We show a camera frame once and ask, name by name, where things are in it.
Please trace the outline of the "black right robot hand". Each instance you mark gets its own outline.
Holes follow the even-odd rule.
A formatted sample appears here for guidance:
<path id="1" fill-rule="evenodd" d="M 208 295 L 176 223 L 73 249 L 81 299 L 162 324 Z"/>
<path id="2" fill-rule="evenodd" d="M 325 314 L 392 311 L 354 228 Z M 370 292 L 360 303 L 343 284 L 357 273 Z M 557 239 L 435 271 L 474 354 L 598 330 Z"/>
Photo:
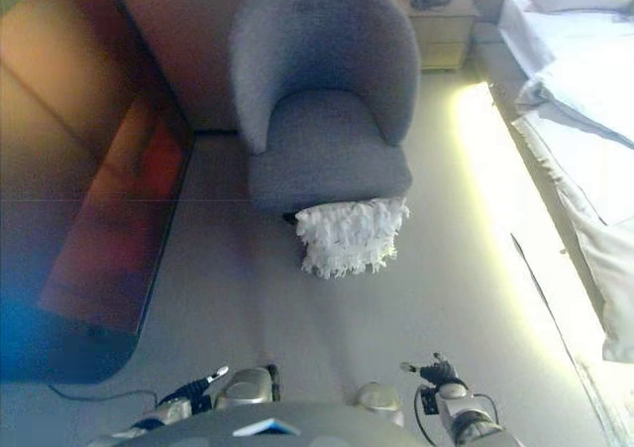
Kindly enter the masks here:
<path id="1" fill-rule="evenodd" d="M 410 374 L 416 374 L 434 387 L 447 384 L 463 385 L 458 373 L 450 361 L 440 352 L 433 353 L 434 362 L 426 366 L 414 365 L 410 362 L 401 362 L 399 368 Z"/>

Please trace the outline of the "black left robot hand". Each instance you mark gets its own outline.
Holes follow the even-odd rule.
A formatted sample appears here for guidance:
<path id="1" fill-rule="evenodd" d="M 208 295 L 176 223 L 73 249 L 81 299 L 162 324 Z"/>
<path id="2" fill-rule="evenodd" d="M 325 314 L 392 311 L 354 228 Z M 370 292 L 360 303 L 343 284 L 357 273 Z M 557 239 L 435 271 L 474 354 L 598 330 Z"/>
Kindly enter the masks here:
<path id="1" fill-rule="evenodd" d="M 224 377 L 229 373 L 229 367 L 223 366 L 218 368 L 211 375 L 203 377 L 201 379 L 192 381 L 186 385 L 177 388 L 172 393 L 168 394 L 162 401 L 168 402 L 176 398 L 186 398 L 190 401 L 194 401 L 204 395 L 207 389 L 218 379 Z"/>

